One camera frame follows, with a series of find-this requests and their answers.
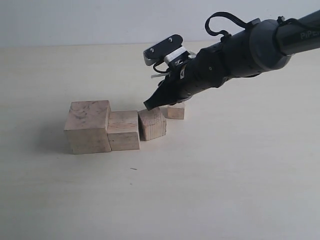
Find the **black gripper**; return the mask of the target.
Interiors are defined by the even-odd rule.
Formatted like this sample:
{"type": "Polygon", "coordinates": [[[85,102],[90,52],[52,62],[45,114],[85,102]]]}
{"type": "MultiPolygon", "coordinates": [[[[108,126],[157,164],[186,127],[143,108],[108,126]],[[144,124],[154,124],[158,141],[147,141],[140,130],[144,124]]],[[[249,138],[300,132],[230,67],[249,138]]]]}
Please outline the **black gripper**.
{"type": "Polygon", "coordinates": [[[143,104],[151,111],[159,106],[186,101],[204,90],[221,87],[227,75],[221,52],[203,48],[194,59],[165,77],[143,104]]]}

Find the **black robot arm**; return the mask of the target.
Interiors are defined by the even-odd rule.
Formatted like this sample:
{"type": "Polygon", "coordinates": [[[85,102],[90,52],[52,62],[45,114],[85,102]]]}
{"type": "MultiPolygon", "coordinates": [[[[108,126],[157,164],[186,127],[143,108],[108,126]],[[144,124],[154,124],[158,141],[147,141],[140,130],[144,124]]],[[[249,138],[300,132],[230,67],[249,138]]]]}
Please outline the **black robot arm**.
{"type": "Polygon", "coordinates": [[[213,31],[209,22],[204,27],[210,36],[220,41],[192,53],[183,46],[183,38],[174,34],[143,52],[147,66],[166,64],[157,89],[144,102],[148,110],[189,100],[210,88],[238,78],[253,78],[262,73],[282,69],[297,53],[320,46],[320,13],[315,11],[302,18],[244,22],[235,15],[219,11],[215,17],[227,18],[242,28],[236,34],[226,30],[213,31]]]}

